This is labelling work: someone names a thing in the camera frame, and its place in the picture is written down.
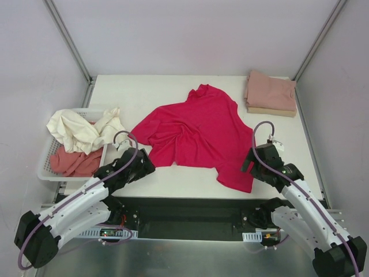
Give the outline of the magenta t shirt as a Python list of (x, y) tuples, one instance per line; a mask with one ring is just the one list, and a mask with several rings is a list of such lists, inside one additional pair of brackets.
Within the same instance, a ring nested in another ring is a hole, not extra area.
[(201, 84), (185, 102), (156, 108), (131, 132), (152, 147), (149, 157), (156, 167), (216, 169), (222, 185), (252, 191), (253, 177), (241, 168), (253, 130), (238, 115), (237, 103), (216, 87)]

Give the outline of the cream white t shirt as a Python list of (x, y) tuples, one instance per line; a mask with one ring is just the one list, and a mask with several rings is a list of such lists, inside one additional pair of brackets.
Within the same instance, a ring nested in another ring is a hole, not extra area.
[(64, 146), (67, 153), (89, 155), (106, 144), (112, 144), (114, 136), (125, 130), (120, 120), (120, 108), (103, 111), (92, 123), (73, 110), (59, 110), (50, 118), (47, 129)]

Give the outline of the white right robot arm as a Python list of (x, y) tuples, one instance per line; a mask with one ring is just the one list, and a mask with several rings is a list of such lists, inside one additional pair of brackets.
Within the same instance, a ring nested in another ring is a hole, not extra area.
[(275, 197), (248, 215), (250, 225), (284, 230), (311, 257), (318, 276), (359, 276), (367, 244), (351, 236), (311, 192), (300, 170), (285, 164), (276, 147), (267, 143), (250, 148), (242, 166), (253, 178), (274, 187), (292, 208)]

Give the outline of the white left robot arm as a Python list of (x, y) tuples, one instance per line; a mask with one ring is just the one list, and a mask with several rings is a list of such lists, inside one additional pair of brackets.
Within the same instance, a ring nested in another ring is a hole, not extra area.
[(154, 172), (146, 150), (128, 148), (60, 202), (38, 214), (23, 214), (14, 238), (20, 250), (18, 267), (45, 266), (67, 242), (95, 225), (123, 227), (129, 217), (114, 192)]

